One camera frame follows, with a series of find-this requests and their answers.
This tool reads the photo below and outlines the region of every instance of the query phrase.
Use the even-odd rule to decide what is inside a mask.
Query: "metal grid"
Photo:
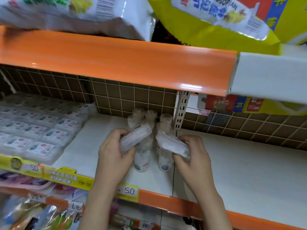
[[[8,65],[0,65],[0,69],[18,91],[95,101],[102,114],[128,117],[136,107],[174,113],[177,90]],[[307,116],[186,112],[182,128],[307,151]]]
[[[101,114],[126,118],[136,107],[174,113],[177,90],[9,65],[0,69],[17,91],[95,102]]]

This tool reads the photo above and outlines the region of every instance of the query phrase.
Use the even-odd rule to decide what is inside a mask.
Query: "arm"
[[[107,230],[112,200],[127,174],[135,155],[135,148],[122,155],[119,150],[125,129],[114,129],[99,148],[94,186],[88,194],[86,210],[79,230]]]
[[[183,135],[179,139],[189,144],[191,158],[189,162],[179,155],[174,154],[173,158],[202,209],[204,229],[232,230],[223,200],[213,182],[211,161],[202,139],[192,135]]]

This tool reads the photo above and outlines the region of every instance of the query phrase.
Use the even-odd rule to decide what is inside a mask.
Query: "yellow snack bag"
[[[274,32],[237,0],[149,0],[164,27],[185,45],[280,55]]]

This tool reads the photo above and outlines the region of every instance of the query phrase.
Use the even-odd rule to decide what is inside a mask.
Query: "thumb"
[[[133,163],[134,156],[135,156],[135,147],[133,147],[125,155],[123,155],[124,165],[130,167]]]
[[[184,161],[182,156],[177,155],[177,154],[173,154],[173,159],[174,159],[175,164],[176,164],[176,166],[178,167],[178,169],[181,173],[184,173],[189,168],[189,164]]]

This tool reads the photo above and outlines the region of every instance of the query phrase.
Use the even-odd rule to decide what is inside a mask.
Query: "forearm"
[[[94,185],[88,194],[79,230],[107,230],[114,195],[114,191]]]
[[[207,230],[232,230],[222,198],[216,189],[206,189],[197,194],[203,212],[204,227]]]

